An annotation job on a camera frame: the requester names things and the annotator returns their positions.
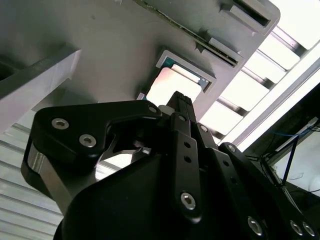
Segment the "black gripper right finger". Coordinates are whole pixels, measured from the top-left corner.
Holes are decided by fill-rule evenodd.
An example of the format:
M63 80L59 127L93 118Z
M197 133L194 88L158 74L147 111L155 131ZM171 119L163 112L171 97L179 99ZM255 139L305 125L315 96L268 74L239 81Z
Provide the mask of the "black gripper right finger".
M191 99L184 96L191 136L200 166L206 168L208 193L221 218L222 240L318 240L316 228L293 205L274 180L269 180L233 144L217 145L198 123Z

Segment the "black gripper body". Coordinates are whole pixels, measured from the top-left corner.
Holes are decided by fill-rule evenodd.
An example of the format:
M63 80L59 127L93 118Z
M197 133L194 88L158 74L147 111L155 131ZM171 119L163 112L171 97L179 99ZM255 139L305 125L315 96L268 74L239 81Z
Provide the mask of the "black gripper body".
M212 149L200 157L202 218L191 223L174 205L169 162L151 157L79 193L70 204L56 240L245 240L247 218L227 195L219 167L227 159Z

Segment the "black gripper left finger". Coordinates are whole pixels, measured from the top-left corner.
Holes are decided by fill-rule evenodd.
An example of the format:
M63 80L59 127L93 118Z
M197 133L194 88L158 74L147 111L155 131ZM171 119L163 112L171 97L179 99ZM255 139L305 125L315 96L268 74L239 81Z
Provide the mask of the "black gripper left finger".
M191 135L185 95L165 106L147 100L47 107L31 127L21 173L56 202L63 217L90 186L147 158L161 157L174 205L190 223L202 219L198 146Z

